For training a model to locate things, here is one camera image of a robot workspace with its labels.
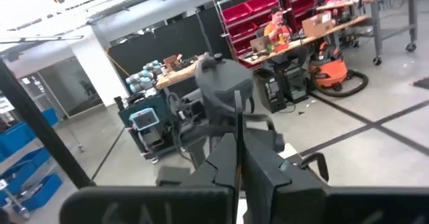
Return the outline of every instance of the metal table leg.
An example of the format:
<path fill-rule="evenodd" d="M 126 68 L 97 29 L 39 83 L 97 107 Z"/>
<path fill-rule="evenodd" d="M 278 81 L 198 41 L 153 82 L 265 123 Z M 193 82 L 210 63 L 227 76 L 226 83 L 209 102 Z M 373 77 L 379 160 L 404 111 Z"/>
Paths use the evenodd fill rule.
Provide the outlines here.
<path fill-rule="evenodd" d="M 373 34 L 375 44 L 375 58 L 373 59 L 373 63 L 378 66 L 381 64 L 381 54 L 383 53 L 383 39 L 381 35 L 381 22 L 378 1 L 374 1 L 371 3 L 371 16 L 373 19 Z"/>
<path fill-rule="evenodd" d="M 406 50 L 413 52 L 417 48 L 417 0 L 408 0 L 408 21 L 410 23 L 411 41 L 406 46 Z"/>

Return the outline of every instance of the concrete floor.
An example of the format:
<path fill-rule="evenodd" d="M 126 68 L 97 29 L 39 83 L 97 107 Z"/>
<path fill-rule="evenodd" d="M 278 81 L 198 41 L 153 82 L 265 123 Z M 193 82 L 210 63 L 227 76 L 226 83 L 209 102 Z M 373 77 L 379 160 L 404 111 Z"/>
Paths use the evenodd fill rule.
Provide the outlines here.
<path fill-rule="evenodd" d="M 382 25 L 400 26 L 408 22 L 405 4 L 400 9 L 383 11 Z M 344 99 L 316 93 L 296 105 L 293 113 L 271 115 L 278 131 L 298 152 L 325 154 L 330 184 L 335 186 L 429 186 L 429 90 L 410 83 L 429 76 L 429 0 L 419 1 L 418 49 L 410 54 L 404 48 L 409 35 L 383 43 L 383 64 L 374 66 L 373 40 L 360 48 L 345 51 L 350 69 L 365 73 L 368 87 Z M 256 101 L 256 112 L 268 113 Z M 76 139 L 85 148 L 76 159 L 92 176 L 99 167 L 122 125 L 116 109 L 99 111 L 70 125 Z M 65 142 L 75 142 L 69 131 L 62 130 Z M 128 133 L 119 136 L 115 147 L 98 172 L 98 185 L 154 185 L 160 166 L 190 166 L 178 155 L 170 155 L 153 165 L 139 157 L 139 150 Z M 64 199 L 76 189 L 65 183 L 54 198 L 36 211 L 28 223 L 57 224 L 58 210 Z"/>

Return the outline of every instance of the black metal frame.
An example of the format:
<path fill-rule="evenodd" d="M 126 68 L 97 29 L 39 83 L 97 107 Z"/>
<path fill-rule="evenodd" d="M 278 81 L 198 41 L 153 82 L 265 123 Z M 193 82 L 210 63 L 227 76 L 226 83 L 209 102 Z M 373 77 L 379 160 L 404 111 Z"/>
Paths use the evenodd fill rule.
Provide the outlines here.
<path fill-rule="evenodd" d="M 14 74 L 0 58 L 0 90 L 15 107 L 22 119 L 33 129 L 36 136 L 43 143 L 52 157 L 77 188 L 94 186 L 85 171 L 68 151 L 64 142 L 48 124 L 36 104 L 26 93 Z"/>

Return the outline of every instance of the person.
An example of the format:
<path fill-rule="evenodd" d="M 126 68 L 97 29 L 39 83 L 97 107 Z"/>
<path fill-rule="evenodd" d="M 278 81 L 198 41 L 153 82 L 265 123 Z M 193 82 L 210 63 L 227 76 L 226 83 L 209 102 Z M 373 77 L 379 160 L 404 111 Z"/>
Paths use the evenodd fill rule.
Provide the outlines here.
<path fill-rule="evenodd" d="M 263 34 L 269 36 L 272 43 L 280 41 L 280 36 L 285 40 L 289 41 L 292 34 L 292 30 L 289 26 L 284 24 L 283 21 L 283 9 L 281 7 L 274 7 L 271 9 L 271 22 L 265 27 Z M 271 60 L 277 64 L 283 64 L 294 58 L 298 59 L 298 65 L 303 66 L 307 60 L 308 50 L 301 46 L 288 50 L 280 56 L 274 56 Z"/>

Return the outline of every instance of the metal shelving rack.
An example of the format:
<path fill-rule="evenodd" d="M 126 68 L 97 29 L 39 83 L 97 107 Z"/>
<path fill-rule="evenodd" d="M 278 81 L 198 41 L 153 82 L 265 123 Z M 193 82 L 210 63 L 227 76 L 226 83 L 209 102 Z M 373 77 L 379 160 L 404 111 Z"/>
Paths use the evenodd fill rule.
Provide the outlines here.
<path fill-rule="evenodd" d="M 258 17 L 260 17 L 260 16 L 262 16 L 262 15 L 265 15 L 265 14 L 269 13 L 269 9 L 268 9 L 268 10 L 265 10 L 265 11 L 262 11 L 262 12 L 259 12 L 259 13 L 255 14 L 255 15 L 252 15 L 252 16 L 247 17 L 247 18 L 245 18 L 245 19 L 242 19 L 242 20 L 240 20 L 240 21 L 237 21 L 237 22 L 235 22 L 235 23 L 232 23 L 232 24 L 227 25 L 227 24 L 225 23 L 225 18 L 224 18 L 224 15 L 223 15 L 223 13 L 222 13 L 222 11 L 223 11 L 222 4 L 224 4 L 224 3 L 226 3 L 226 2 L 230 2 L 230 1 L 232 1 L 232 0 L 220 0 L 220 1 L 217 1 L 217 2 L 215 3 L 214 7 L 216 8 L 216 12 L 217 12 L 217 15 L 218 15 L 219 21 L 221 22 L 222 29 L 223 29 L 223 32 L 224 32 L 223 34 L 221 34 L 221 37 L 222 37 L 222 38 L 226 38 L 226 39 L 227 39 L 227 43 L 228 43 L 229 50 L 231 51 L 231 55 L 233 56 L 233 58 L 234 58 L 235 60 L 237 60 L 237 61 L 238 61 L 238 60 L 239 60 L 239 59 L 238 59 L 238 56 L 239 56 L 239 55 L 237 55 L 237 54 L 236 54 L 233 44 L 235 44 L 235 43 L 237 43 L 237 42 L 240 42 L 240 41 L 243 41 L 243 40 L 245 40 L 245 39 L 247 39 L 247 38 L 251 38 L 251 37 L 252 37 L 252 35 L 243 36 L 242 38 L 239 38 L 239 39 L 237 39 L 237 40 L 233 40 L 233 41 L 232 41 L 232 39 L 231 39 L 231 35 L 230 35 L 230 29 L 231 29 L 232 27 L 234 27 L 234 26 L 240 25 L 241 23 L 245 23 L 245 22 L 251 21 L 252 19 L 256 19 L 256 18 L 258 18 Z M 279 5 L 280 7 L 283 7 L 283 2 L 282 2 L 282 0 L 278 0 L 278 5 Z M 287 9 L 287 10 L 285 10 L 283 13 L 287 13 L 287 12 L 289 12 L 290 10 L 291 10 L 291 9 Z M 264 24 L 262 24 L 262 25 L 259 25 L 259 28 L 261 28 L 261 27 L 265 27 L 268 23 L 269 23 L 269 22 L 266 22 L 266 23 L 264 23 Z"/>

